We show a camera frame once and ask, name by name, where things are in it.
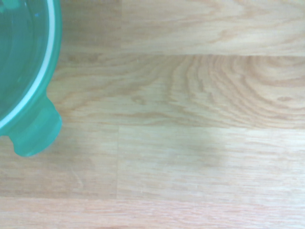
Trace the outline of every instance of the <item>wood grain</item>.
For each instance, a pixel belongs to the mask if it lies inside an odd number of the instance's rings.
[[[122,47],[162,54],[305,54],[302,0],[123,0]]]
[[[303,1],[61,6],[62,131],[0,138],[1,228],[305,228]]]
[[[305,217],[302,206],[277,208],[199,201],[37,198],[0,198],[0,202],[5,211],[0,214],[4,229],[12,228],[11,225],[44,229],[302,228],[300,225]]]

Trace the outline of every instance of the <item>hardwood floor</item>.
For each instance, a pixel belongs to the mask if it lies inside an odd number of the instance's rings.
[[[304,227],[304,1],[61,6],[63,127],[0,138],[2,228]]]

